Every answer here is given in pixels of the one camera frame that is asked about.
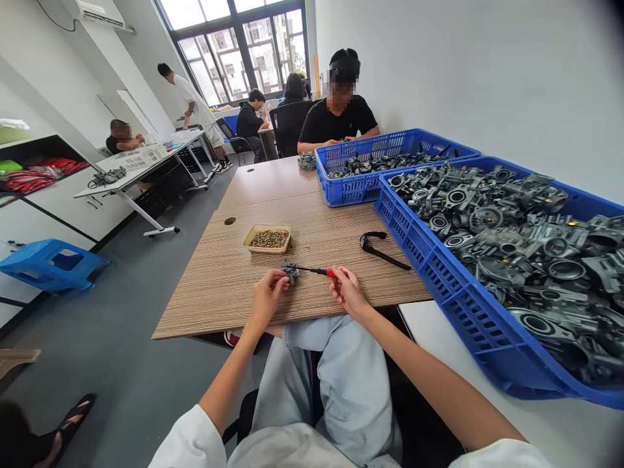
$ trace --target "blue plastic crate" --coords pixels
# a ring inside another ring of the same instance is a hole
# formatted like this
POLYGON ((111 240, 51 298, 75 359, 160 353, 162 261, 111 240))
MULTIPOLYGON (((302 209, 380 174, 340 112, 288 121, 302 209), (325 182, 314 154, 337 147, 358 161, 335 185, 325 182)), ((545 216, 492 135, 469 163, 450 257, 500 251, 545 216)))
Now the blue plastic crate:
POLYGON ((360 174, 340 179, 330 178, 327 175, 327 171, 337 167, 345 167, 344 163, 349 158, 355 157, 356 154, 362 162, 381 156, 396 156, 403 153, 416 154, 418 153, 420 142, 422 142, 422 147, 425 151, 433 150, 436 154, 450 145, 448 154, 451 154, 453 159, 472 158, 481 154, 475 149, 460 145, 422 129, 404 130, 317 148, 315 151, 317 156, 317 175, 325 193, 325 202, 330 207, 374 202, 379 198, 380 174, 383 175, 397 169, 388 169, 386 171, 371 172, 370 174, 360 174), (453 150, 457 150, 458 157, 455 158, 453 150))
MULTIPOLYGON (((517 172, 514 178, 533 172, 494 157, 478 157, 465 164, 487 172, 503 164, 517 172)), ((624 387, 599 389, 572 377, 444 247, 387 182, 393 174, 414 171, 396 169, 382 175, 382 192, 375 209, 484 374, 499 389, 523 400, 579 398, 624 410, 624 387)), ((624 215, 624 207, 611 201, 557 181, 552 185, 569 195, 557 214, 583 221, 594 215, 624 215)))

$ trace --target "hand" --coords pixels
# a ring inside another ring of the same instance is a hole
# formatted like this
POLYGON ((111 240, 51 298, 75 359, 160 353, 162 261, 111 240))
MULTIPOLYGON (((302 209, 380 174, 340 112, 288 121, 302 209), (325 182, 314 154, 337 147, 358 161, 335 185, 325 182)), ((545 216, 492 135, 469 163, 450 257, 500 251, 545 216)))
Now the hand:
POLYGON ((253 285, 253 306, 247 325, 264 332, 271 321, 283 291, 288 289, 288 275, 281 270, 269 270, 253 285))

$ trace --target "black strap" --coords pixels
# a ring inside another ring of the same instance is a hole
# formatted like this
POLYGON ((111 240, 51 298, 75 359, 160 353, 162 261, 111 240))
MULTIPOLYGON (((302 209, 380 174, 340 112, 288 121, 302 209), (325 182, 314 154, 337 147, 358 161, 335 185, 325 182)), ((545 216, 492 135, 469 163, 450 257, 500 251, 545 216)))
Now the black strap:
POLYGON ((377 255, 379 258, 382 258, 386 260, 387 262, 392 263, 395 266, 398 266, 399 268, 403 268, 404 270, 411 270, 411 266, 406 265, 405 263, 400 262, 399 260, 393 259, 392 257, 386 255, 383 252, 380 252, 379 250, 371 246, 368 240, 368 237, 379 237, 380 239, 385 239, 387 236, 388 234, 386 232, 379 232, 379 231, 367 232, 367 233, 362 234, 362 237, 359 238, 359 245, 364 249, 364 252, 368 252, 369 254, 372 254, 372 255, 377 255))

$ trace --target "light blue pants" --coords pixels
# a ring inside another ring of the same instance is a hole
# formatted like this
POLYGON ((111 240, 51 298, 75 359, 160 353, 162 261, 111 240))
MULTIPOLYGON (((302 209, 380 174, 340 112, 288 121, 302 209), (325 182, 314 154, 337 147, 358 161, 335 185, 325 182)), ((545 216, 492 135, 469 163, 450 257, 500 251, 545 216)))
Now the light blue pants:
POLYGON ((316 431, 358 466, 381 466, 371 461, 389 453, 400 462, 384 351, 348 315, 284 325, 268 353, 251 432, 312 425, 309 351, 323 353, 317 371, 325 411, 316 431))

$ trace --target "stool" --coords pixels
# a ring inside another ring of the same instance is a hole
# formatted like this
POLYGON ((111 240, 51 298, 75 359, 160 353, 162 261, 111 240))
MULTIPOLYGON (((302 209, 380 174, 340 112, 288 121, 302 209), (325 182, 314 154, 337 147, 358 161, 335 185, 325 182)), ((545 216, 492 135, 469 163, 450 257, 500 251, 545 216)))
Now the stool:
POLYGON ((99 255, 57 239, 28 244, 0 262, 0 272, 49 293, 85 290, 95 270, 111 263, 99 255))

